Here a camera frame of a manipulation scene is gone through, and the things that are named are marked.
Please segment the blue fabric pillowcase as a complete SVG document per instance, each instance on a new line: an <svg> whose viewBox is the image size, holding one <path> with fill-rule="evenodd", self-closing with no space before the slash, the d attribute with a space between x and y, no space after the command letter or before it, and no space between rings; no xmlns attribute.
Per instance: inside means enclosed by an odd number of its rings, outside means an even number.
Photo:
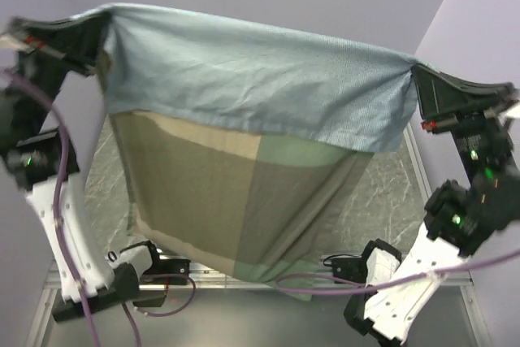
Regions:
<svg viewBox="0 0 520 347"><path fill-rule="evenodd" d="M247 282L310 274L418 97L396 50L111 3L98 80L132 233Z"/></svg>

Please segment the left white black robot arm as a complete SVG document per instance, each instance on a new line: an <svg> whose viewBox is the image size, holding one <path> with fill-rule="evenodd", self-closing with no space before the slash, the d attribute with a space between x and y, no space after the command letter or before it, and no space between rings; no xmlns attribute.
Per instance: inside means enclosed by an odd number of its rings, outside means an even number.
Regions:
<svg viewBox="0 0 520 347"><path fill-rule="evenodd" d="M41 22L15 17L4 40L17 53L1 93L1 158L18 190L37 213L58 268L62 300L52 315L61 323L143 296L140 283L163 276L150 241L106 257L85 212L76 151L64 123L45 130L68 73L93 76L111 17L102 11L77 19Z"/></svg>

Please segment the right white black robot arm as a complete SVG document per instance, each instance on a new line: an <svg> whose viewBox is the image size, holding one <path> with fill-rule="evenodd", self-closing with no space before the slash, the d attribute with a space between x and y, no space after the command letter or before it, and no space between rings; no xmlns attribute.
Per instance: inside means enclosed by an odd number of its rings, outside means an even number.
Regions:
<svg viewBox="0 0 520 347"><path fill-rule="evenodd" d="M511 83L477 84L423 65L411 70L422 128L449 133L470 182L444 182L428 199L408 254L375 240L358 261L365 285L344 309L347 324L382 346L403 346L421 309L495 232L519 219L519 170L509 135L519 104Z"/></svg>

